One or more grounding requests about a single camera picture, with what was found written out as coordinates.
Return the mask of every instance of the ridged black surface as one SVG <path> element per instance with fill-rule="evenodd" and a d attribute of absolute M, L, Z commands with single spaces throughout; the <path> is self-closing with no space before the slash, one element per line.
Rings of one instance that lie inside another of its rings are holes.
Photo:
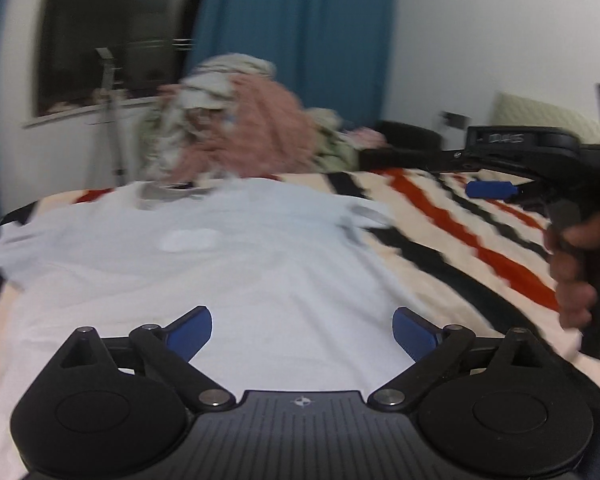
<path fill-rule="evenodd" d="M 358 392 L 248 392 L 238 408 L 200 416 L 168 459 L 124 480 L 480 478 L 436 456 L 406 416 L 375 412 Z"/>

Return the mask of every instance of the window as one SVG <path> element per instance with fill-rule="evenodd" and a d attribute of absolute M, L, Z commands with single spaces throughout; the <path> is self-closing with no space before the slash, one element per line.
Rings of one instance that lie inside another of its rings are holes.
<path fill-rule="evenodd" d="M 102 82 L 96 48 L 120 69 L 130 98 L 176 82 L 200 0 L 47 0 L 40 37 L 38 114 L 94 104 Z"/>

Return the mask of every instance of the wall outlet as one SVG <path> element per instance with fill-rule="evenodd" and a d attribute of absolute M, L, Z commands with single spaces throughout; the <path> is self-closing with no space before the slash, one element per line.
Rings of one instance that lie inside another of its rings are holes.
<path fill-rule="evenodd" d="M 458 130 L 466 130 L 469 126 L 471 118 L 466 115 L 453 114 L 451 112 L 440 112 L 443 124 L 449 128 L 457 128 Z"/>

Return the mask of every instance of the circular pad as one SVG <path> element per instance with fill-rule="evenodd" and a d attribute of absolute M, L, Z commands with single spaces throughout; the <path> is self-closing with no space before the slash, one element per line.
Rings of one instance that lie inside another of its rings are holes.
<path fill-rule="evenodd" d="M 443 456 L 483 475 L 561 472 L 589 443 L 591 412 L 572 388 L 536 371 L 487 370 L 441 384 L 418 409 L 422 433 Z"/>
<path fill-rule="evenodd" d="M 142 376 L 90 367 L 32 388 L 11 416 L 25 464 L 66 480 L 126 476 L 160 460 L 182 437 L 187 412 L 173 390 Z M 88 384 L 89 390 L 80 387 Z"/>
<path fill-rule="evenodd" d="M 476 401 L 474 416 L 485 428 L 519 434 L 542 426 L 546 422 L 546 408 L 528 394 L 495 392 Z"/>

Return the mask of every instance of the pink towel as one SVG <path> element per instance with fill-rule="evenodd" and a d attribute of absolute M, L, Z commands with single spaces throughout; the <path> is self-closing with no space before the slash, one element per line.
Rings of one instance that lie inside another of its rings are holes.
<path fill-rule="evenodd" d="M 193 180 L 218 167 L 241 177 L 310 170 L 315 132 L 298 98 L 259 75 L 234 75 L 232 83 L 238 105 L 234 128 L 225 132 L 222 115 L 215 114 L 209 138 L 182 150 L 169 182 Z"/>
<path fill-rule="evenodd" d="M 371 128 L 357 128 L 352 132 L 345 133 L 347 139 L 357 150 L 372 150 L 386 146 L 384 135 Z"/>

